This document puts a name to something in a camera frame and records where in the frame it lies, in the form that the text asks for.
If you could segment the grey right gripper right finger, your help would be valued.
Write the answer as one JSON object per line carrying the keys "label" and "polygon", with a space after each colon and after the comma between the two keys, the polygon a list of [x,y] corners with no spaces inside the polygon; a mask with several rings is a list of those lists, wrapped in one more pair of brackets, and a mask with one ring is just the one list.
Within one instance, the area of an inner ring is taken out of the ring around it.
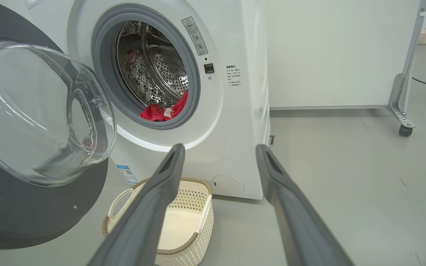
{"label": "grey right gripper right finger", "polygon": [[277,216],[287,264],[352,266],[338,240],[267,145],[256,146],[256,162],[263,194]]}

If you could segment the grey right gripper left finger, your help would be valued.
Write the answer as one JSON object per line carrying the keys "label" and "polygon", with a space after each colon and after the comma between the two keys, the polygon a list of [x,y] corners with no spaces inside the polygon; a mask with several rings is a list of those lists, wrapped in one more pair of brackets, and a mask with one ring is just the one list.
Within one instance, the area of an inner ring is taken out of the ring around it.
{"label": "grey right gripper left finger", "polygon": [[88,263],[152,266],[167,206],[176,198],[185,147],[175,144]]}

